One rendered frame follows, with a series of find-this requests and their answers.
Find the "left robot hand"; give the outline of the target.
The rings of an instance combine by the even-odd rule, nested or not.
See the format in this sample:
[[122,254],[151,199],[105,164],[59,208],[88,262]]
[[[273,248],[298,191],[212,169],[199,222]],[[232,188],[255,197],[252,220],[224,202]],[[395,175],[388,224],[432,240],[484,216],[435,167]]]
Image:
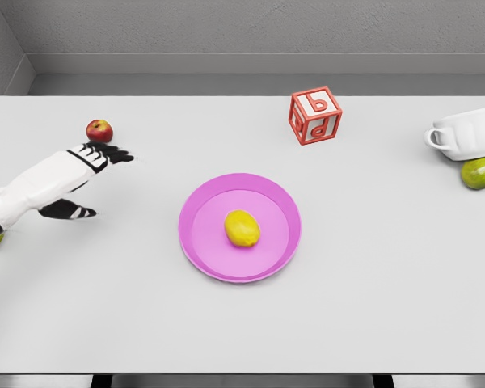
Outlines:
[[29,207],[43,217],[89,218],[94,217],[96,211],[66,200],[64,195],[76,191],[107,167],[133,160],[127,150],[90,141],[56,152],[23,172],[15,182]]

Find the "yellow lemon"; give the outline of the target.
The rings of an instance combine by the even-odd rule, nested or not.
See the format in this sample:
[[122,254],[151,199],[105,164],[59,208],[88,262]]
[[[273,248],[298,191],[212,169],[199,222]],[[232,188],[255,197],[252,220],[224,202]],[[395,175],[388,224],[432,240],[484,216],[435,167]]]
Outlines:
[[260,227],[248,212],[237,209],[229,212],[224,220],[227,238],[236,247],[253,247],[260,239]]

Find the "pink plate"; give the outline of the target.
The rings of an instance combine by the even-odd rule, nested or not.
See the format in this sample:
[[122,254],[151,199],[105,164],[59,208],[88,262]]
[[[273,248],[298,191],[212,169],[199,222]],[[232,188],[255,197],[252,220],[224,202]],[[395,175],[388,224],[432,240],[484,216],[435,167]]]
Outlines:
[[[224,221],[244,210],[258,222],[259,241],[237,247]],[[188,260],[204,274],[230,283],[250,283],[279,272],[293,258],[302,236],[296,202],[280,185],[259,175],[220,175],[201,184],[179,215],[179,241]]]

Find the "red apple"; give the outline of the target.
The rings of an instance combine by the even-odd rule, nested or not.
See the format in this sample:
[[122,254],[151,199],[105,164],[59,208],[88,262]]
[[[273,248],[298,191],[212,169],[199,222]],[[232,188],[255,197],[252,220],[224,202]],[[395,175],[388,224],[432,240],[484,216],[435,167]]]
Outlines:
[[113,138],[113,129],[106,120],[93,120],[86,127],[86,136],[90,141],[108,143]]

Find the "red letter block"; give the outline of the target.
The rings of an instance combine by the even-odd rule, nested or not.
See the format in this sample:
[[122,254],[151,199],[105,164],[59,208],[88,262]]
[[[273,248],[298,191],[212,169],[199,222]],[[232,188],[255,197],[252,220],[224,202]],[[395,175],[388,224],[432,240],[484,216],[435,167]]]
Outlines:
[[291,94],[288,122],[302,146],[335,138],[342,115],[327,86]]

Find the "white cup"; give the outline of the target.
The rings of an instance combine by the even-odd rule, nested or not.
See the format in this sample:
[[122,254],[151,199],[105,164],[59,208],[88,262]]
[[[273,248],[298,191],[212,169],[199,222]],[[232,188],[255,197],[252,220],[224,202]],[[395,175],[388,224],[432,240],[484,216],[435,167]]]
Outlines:
[[452,161],[485,157],[485,108],[434,121],[424,142]]

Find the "green pear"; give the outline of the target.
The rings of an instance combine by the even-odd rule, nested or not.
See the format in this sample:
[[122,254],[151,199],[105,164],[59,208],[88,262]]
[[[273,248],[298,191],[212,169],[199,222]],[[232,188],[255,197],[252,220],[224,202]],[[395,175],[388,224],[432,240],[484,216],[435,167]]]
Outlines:
[[475,190],[485,188],[485,157],[471,159],[463,163],[461,170],[462,182]]

